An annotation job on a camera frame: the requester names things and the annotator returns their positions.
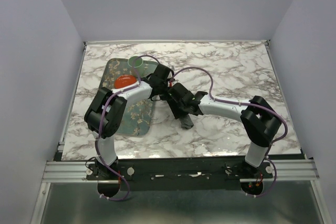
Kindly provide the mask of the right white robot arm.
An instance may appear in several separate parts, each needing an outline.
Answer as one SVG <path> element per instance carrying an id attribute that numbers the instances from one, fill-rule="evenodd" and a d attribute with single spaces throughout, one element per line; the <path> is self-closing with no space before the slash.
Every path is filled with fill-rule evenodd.
<path id="1" fill-rule="evenodd" d="M 243 124 L 251 144 L 241 171 L 249 178 L 259 174 L 260 165 L 273 142 L 283 139 L 288 133 L 284 119 L 260 96 L 247 102 L 224 100 L 203 91 L 193 94 L 181 83 L 169 87 L 167 93 L 168 100 L 186 114 L 217 115 Z"/>

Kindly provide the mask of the grey cloth napkin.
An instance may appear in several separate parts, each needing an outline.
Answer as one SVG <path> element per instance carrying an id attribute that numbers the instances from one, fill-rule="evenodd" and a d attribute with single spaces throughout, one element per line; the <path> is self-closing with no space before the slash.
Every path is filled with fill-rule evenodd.
<path id="1" fill-rule="evenodd" d="M 189 130 L 194 126 L 194 123 L 189 115 L 184 115 L 179 118 L 179 121 L 181 123 L 181 128 L 185 130 Z"/>

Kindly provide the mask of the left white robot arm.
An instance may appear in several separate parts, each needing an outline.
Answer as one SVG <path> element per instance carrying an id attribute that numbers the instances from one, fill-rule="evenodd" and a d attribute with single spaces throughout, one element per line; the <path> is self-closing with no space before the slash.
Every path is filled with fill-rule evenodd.
<path id="1" fill-rule="evenodd" d="M 140 77 L 134 84 L 116 90 L 106 87 L 98 90 L 85 113 L 84 121 L 95 137 L 96 159 L 100 164 L 98 173 L 104 179 L 118 175 L 114 135 L 120 127 L 126 108 L 143 100 L 154 102 L 154 98 L 167 91 L 169 79 L 173 75 L 173 69 L 158 64 L 152 74 Z"/>

